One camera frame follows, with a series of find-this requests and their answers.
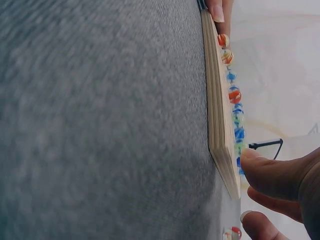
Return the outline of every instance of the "blue bead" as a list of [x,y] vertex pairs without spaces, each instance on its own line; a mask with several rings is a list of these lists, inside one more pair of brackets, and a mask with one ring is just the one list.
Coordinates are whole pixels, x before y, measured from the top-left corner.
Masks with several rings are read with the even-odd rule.
[[238,114],[244,114],[244,111],[240,108],[235,108],[232,110],[232,113],[238,115]]
[[236,103],[234,105],[234,109],[242,109],[244,106],[242,105],[242,103]]
[[240,157],[239,157],[239,156],[236,158],[236,165],[237,165],[238,167],[240,167]]
[[239,169],[239,174],[240,175],[245,175],[244,171],[242,170],[242,168]]
[[228,70],[228,71],[227,71],[227,73],[226,73],[226,79],[227,79],[229,82],[233,83],[234,80],[236,80],[236,78],[237,78],[237,75],[236,75],[236,73],[235,73],[234,71],[232,71],[232,70]]
[[235,130],[234,130],[234,136],[235,136],[235,139],[236,140],[242,140],[245,138],[246,136],[246,132],[245,132],[245,129],[243,127],[237,127]]

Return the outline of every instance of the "gray carpet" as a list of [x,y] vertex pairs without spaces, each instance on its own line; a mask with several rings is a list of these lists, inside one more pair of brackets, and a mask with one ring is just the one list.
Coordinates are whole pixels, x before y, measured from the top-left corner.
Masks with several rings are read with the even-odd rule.
[[0,1],[0,239],[221,239],[196,0]]

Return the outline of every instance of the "wooden board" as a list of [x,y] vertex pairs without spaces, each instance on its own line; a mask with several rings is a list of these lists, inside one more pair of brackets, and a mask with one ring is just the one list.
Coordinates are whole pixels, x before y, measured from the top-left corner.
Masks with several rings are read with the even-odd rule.
[[221,60],[221,47],[211,14],[202,9],[205,75],[208,112],[208,146],[225,186],[233,199],[240,198],[240,177],[234,150],[232,108],[228,97],[226,67]]

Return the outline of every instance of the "person's hand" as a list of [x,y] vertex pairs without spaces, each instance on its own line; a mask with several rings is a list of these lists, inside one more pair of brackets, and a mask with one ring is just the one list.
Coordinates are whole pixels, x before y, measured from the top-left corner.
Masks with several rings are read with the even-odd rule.
[[215,21],[218,34],[226,34],[230,37],[234,0],[205,0],[205,4]]
[[[269,160],[245,149],[240,161],[251,199],[303,223],[312,239],[320,239],[320,148],[290,161]],[[287,240],[260,212],[243,213],[241,222],[253,240]]]

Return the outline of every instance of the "glass bead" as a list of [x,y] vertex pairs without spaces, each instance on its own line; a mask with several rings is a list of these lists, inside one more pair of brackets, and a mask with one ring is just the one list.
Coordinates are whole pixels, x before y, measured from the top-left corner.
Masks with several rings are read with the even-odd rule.
[[218,35],[218,44],[222,48],[226,48],[230,44],[230,39],[226,34],[219,34]]
[[246,136],[245,129],[243,127],[237,127],[234,130],[234,136],[235,136],[236,141],[243,140]]
[[228,71],[226,72],[225,76],[226,76],[226,79],[227,79],[230,83],[233,83],[233,82],[236,80],[236,78],[237,78],[236,73],[235,73],[234,71],[232,71],[232,70],[228,70]]
[[223,49],[221,52],[222,63],[229,66],[234,60],[234,53],[229,49]]
[[242,95],[241,95],[240,89],[235,85],[231,85],[229,87],[229,100],[230,100],[230,103],[232,103],[232,104],[240,103],[241,97],[242,97]]
[[223,240],[241,240],[242,232],[240,228],[233,226],[223,233]]

